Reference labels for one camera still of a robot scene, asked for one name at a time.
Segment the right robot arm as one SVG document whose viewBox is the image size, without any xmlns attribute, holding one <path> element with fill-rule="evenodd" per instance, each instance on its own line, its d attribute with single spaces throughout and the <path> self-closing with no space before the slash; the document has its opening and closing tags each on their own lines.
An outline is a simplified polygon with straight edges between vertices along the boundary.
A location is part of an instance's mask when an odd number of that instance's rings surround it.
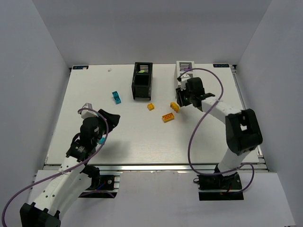
<svg viewBox="0 0 303 227">
<path fill-rule="evenodd" d="M 223 96 L 223 84 L 219 81 L 221 93 L 218 98 L 212 93 L 206 93 L 202 80 L 199 77 L 188 75 L 177 78 L 179 85 L 176 88 L 177 103 L 183 107 L 192 105 L 204 112 L 204 115 L 196 125 L 187 148 L 187 158 L 190 167 L 194 172 L 202 175 L 203 173 L 194 169 L 190 151 L 193 137 L 201 124 L 202 120 L 210 114 L 225 125 L 225 136 L 228 149 L 215 168 L 213 175 L 228 177 L 237 172 L 244 158 L 258 145 L 263 142 L 258 120 L 252 109 L 241 110 L 231 107 L 221 101 Z"/>
</svg>

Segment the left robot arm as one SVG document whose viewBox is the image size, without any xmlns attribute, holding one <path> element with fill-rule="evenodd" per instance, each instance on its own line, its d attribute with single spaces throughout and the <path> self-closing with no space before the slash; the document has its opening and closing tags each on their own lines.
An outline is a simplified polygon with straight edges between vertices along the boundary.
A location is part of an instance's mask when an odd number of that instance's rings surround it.
<svg viewBox="0 0 303 227">
<path fill-rule="evenodd" d="M 78 113 L 83 119 L 80 131 L 73 137 L 58 172 L 32 203 L 24 203 L 20 209 L 23 227 L 59 227 L 60 218 L 77 198 L 100 184 L 100 170 L 88 162 L 102 148 L 100 141 L 119 124 L 120 115 L 89 107 Z"/>
</svg>

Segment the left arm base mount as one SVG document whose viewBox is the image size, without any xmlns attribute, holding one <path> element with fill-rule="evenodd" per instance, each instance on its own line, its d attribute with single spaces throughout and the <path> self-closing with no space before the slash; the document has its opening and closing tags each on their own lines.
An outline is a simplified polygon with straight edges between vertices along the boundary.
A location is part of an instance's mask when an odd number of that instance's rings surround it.
<svg viewBox="0 0 303 227">
<path fill-rule="evenodd" d="M 79 198 L 114 199 L 120 183 L 119 175 L 101 174 Z"/>
</svg>

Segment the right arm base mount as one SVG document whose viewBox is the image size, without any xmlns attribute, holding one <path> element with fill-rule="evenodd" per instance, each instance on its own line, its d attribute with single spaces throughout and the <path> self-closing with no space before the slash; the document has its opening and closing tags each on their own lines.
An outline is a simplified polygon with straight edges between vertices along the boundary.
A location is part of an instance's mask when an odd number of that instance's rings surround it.
<svg viewBox="0 0 303 227">
<path fill-rule="evenodd" d="M 235 173 L 230 176 L 198 175 L 193 179 L 198 185 L 200 201 L 242 201 L 244 200 L 240 176 Z"/>
</svg>

